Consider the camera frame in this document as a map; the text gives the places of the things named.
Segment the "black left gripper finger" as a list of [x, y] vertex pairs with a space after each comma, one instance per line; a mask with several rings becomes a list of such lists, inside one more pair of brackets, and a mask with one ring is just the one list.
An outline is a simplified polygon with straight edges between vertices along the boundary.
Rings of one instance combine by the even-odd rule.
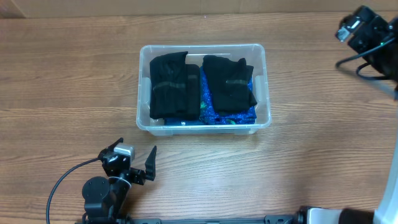
[[154, 179], [155, 179], [155, 176], [156, 176], [156, 174], [155, 174], [156, 154], [157, 154], [157, 146], [154, 146], [145, 162], [146, 180], [154, 181]]
[[106, 149], [107, 150], [113, 150], [119, 143], [123, 143], [124, 142], [124, 138], [119, 138], [117, 141], [115, 141], [114, 143], [112, 143], [110, 146], [108, 146]]

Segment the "dark blue denim cloth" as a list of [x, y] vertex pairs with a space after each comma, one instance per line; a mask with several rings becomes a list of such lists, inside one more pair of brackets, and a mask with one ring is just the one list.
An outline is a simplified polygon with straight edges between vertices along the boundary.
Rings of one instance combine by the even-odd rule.
[[205, 125], [204, 122], [199, 119], [196, 120], [186, 120], [180, 118], [167, 118], [164, 119], [164, 124], [166, 126], [197, 126], [197, 125]]

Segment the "blue sparkly cloth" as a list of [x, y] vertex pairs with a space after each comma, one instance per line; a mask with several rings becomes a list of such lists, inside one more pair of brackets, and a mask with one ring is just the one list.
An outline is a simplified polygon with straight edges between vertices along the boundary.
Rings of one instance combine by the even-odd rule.
[[220, 115], [213, 108], [211, 92], [209, 90], [208, 81], [200, 67], [201, 78], [201, 102], [199, 120], [207, 125], [227, 125], [227, 124], [254, 124], [257, 118], [255, 107], [250, 107], [247, 111], [235, 114]]

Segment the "black cloth with tape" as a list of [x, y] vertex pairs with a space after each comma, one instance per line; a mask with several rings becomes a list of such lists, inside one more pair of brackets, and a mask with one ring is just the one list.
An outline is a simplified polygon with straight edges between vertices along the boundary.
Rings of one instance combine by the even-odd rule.
[[216, 113], [227, 116], [249, 110], [257, 101], [249, 89], [254, 67], [245, 58], [232, 61], [215, 55], [203, 58], [203, 71]]

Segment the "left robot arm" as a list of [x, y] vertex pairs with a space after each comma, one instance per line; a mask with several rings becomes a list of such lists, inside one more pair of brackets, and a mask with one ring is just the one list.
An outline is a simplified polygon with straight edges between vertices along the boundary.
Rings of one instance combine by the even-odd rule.
[[84, 184], [82, 196], [85, 199], [83, 223], [132, 223], [129, 215], [121, 213], [129, 190], [134, 184], [144, 185], [155, 179], [155, 158], [157, 147], [151, 150], [145, 169], [131, 167], [134, 160], [134, 146], [123, 143], [123, 138], [103, 149], [98, 159], [106, 177], [93, 177]]

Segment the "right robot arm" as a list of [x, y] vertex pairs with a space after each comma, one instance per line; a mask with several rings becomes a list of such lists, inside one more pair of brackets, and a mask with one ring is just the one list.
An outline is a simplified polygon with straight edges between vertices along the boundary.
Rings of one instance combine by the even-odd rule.
[[[336, 69], [396, 99], [397, 88], [384, 81], [397, 82], [397, 19], [387, 22], [369, 7], [360, 6], [341, 20], [335, 36], [356, 52], [337, 61]], [[397, 152], [385, 177], [377, 177], [369, 166], [363, 166], [359, 174], [372, 177], [371, 185], [378, 191], [353, 187], [347, 196], [358, 196], [354, 208], [300, 207], [288, 223], [397, 223]]]

